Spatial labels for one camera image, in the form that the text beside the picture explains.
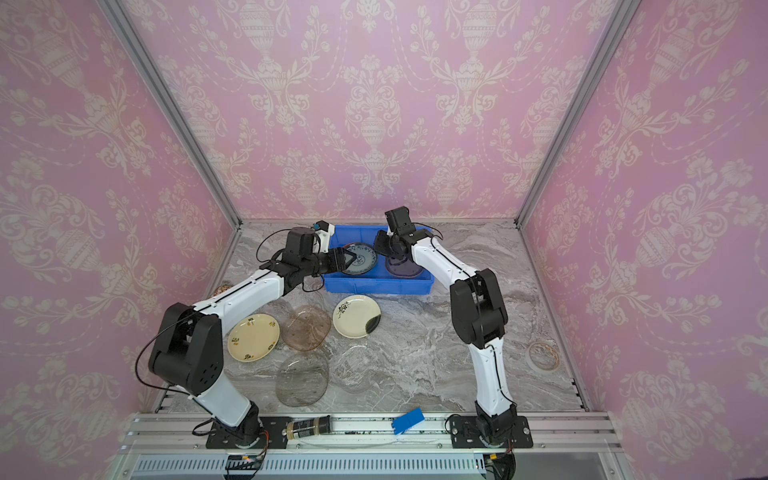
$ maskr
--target pink wallpaper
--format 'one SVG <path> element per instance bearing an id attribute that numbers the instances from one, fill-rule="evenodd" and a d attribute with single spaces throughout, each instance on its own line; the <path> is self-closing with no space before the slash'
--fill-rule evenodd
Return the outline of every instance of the pink wallpaper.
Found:
<path id="1" fill-rule="evenodd" d="M 614 0 L 124 0 L 244 218 L 515 217 Z"/>
<path id="2" fill-rule="evenodd" d="M 100 478 L 230 229 L 95 2 L 2 2 L 0 46 L 2 476 Z"/>
<path id="3" fill-rule="evenodd" d="M 642 2 L 527 226 L 640 480 L 768 475 L 766 16 Z"/>

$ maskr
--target blue plastic bin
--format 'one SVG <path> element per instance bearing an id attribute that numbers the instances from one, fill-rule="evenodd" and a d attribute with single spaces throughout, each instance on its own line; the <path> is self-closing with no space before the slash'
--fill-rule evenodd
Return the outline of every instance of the blue plastic bin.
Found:
<path id="1" fill-rule="evenodd" d="M 330 248 L 344 247 L 349 243 L 363 242 L 373 246 L 379 230 L 386 230 L 380 225 L 336 225 L 336 232 L 331 237 Z M 392 293 L 395 295 L 429 295 L 435 277 L 424 270 L 416 278 L 398 278 L 386 271 L 386 257 L 379 255 L 379 261 L 368 273 L 346 275 L 329 273 L 325 275 L 326 290 L 332 293 Z"/>

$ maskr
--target blue cloth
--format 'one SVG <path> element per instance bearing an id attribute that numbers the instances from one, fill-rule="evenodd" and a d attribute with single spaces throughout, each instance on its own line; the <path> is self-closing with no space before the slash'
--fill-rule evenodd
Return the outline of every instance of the blue cloth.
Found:
<path id="1" fill-rule="evenodd" d="M 398 435 L 400 433 L 403 433 L 405 430 L 412 428 L 414 425 L 418 425 L 423 421 L 424 421 L 424 414 L 422 413 L 422 410 L 416 409 L 416 410 L 413 410 L 412 412 L 406 413 L 399 419 L 394 419 L 392 421 L 392 428 L 395 429 L 395 435 Z"/>

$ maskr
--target cream plate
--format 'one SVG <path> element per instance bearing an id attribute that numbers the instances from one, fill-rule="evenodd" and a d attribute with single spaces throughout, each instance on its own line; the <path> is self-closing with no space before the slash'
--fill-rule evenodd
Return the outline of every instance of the cream plate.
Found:
<path id="1" fill-rule="evenodd" d="M 257 313 L 243 319 L 227 339 L 227 348 L 235 360 L 252 362 L 271 352 L 280 338 L 280 325 L 271 315 Z"/>
<path id="2" fill-rule="evenodd" d="M 348 339 L 360 339 L 371 333 L 382 317 L 376 301 L 365 295 L 352 295 L 333 309 L 333 327 Z"/>

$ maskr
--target blue plastic piece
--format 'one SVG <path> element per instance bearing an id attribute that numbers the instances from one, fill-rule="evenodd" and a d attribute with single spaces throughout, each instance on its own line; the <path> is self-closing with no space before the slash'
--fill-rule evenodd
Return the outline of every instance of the blue plastic piece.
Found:
<path id="1" fill-rule="evenodd" d="M 336 225 L 336 232 L 331 237 L 330 248 L 344 247 L 349 243 L 363 242 L 373 245 L 379 230 L 386 230 L 380 225 Z M 332 293 L 392 293 L 395 295 L 429 295 L 435 277 L 424 270 L 416 278 L 398 278 L 386 271 L 386 258 L 379 255 L 376 266 L 363 275 L 329 273 L 325 275 L 326 290 Z"/>
<path id="2" fill-rule="evenodd" d="M 424 421 L 424 414 L 421 409 L 416 409 L 406 413 L 399 419 L 392 420 L 392 428 L 395 429 L 395 435 L 403 433 L 405 430 L 412 428 L 414 425 Z"/>

